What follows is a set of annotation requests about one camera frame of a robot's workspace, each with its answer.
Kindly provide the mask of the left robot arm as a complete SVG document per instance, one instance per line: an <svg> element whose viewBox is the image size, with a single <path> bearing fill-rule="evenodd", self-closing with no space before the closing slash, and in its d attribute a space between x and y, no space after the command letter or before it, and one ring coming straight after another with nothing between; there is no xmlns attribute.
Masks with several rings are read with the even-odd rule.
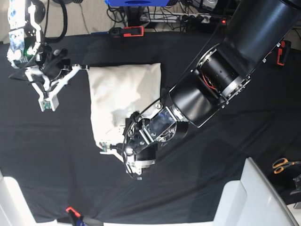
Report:
<svg viewBox="0 0 301 226"><path fill-rule="evenodd" d="M155 163L158 145L185 137L189 125L202 127L223 109L300 17L298 0L240 1L222 42L201 50L169 90L171 104L154 101L150 116L134 112L121 141L101 142L100 153L114 155L140 179Z"/></svg>

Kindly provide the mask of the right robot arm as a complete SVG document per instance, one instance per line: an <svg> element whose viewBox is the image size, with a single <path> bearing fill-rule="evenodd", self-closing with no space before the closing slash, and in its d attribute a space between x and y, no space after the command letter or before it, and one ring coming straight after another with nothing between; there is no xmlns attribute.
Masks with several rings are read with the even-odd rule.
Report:
<svg viewBox="0 0 301 226"><path fill-rule="evenodd" d="M89 70L88 65L71 64L68 50L52 50L50 44L60 42L67 33L68 14L65 2L59 5L63 13L63 30L60 36L48 38L43 20L48 20L49 4L40 0L11 0L8 7L10 25L7 60L16 72L12 80L24 81L39 95L42 112L55 111L59 106L58 93L79 71Z"/></svg>

